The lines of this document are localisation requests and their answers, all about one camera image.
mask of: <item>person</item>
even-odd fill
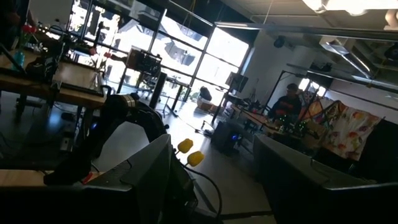
[[[301,101],[297,96],[299,87],[291,83],[287,86],[286,96],[279,98],[272,109],[268,112],[267,117],[270,119],[278,119],[284,115],[297,119],[301,111]]]
[[[37,26],[31,11],[28,10],[28,3],[26,0],[0,1],[0,43],[9,50],[26,21],[32,27]]]

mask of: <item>glass wall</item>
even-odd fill
[[[89,2],[75,1],[68,30],[92,45],[98,24],[103,22],[98,55],[73,53],[73,58],[80,63],[98,66],[96,62],[105,52],[125,57],[131,48],[150,51],[162,57],[162,71],[171,79],[192,85],[191,91],[183,89],[179,100],[186,97],[196,102],[199,89],[205,86],[213,96],[212,102],[218,104],[223,96],[220,90],[228,88],[226,79],[231,72],[239,71],[249,48],[247,43],[218,28],[209,37],[199,34],[190,28],[190,18],[180,24],[138,1],[94,0],[92,6]],[[124,69],[123,62],[111,59],[106,60],[103,68],[112,86],[120,83]],[[132,91],[138,76],[138,72],[127,69],[123,91]],[[162,94],[174,98],[178,88],[167,82]]]

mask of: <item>yellow foam ball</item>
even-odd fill
[[[178,144],[178,150],[182,153],[187,153],[193,146],[193,141],[191,139],[186,139],[180,144]]]
[[[199,163],[205,159],[205,155],[201,151],[194,152],[188,156],[187,162],[192,167],[199,165]]]

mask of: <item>ventilation duct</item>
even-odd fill
[[[336,37],[322,37],[320,45],[330,52],[340,55],[354,68],[356,68],[361,77],[375,79],[378,71],[377,67],[368,60],[360,51],[354,48],[356,40]]]

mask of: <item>vase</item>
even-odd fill
[[[18,50],[14,54],[14,60],[18,63],[18,65],[20,65],[23,68],[25,62],[25,54],[21,50]],[[16,68],[15,65],[12,66],[12,69],[18,70],[18,68]]]

